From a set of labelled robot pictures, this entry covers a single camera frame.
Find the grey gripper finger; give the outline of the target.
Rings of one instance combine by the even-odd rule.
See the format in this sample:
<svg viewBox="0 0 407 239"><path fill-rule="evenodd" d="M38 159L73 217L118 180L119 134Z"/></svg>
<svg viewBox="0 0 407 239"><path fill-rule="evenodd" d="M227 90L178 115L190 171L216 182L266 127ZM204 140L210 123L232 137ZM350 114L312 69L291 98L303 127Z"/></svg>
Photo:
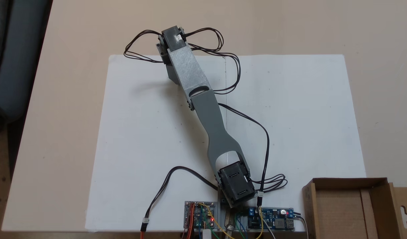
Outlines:
<svg viewBox="0 0 407 239"><path fill-rule="evenodd" d="M181 82L180 82L179 77L178 77L178 75L177 75L177 73L176 73L175 67L173 67L172 64L166 64L165 66L166 66L168 78L169 78L173 83L175 83L176 85L180 86L180 85L181 85Z"/></svg>

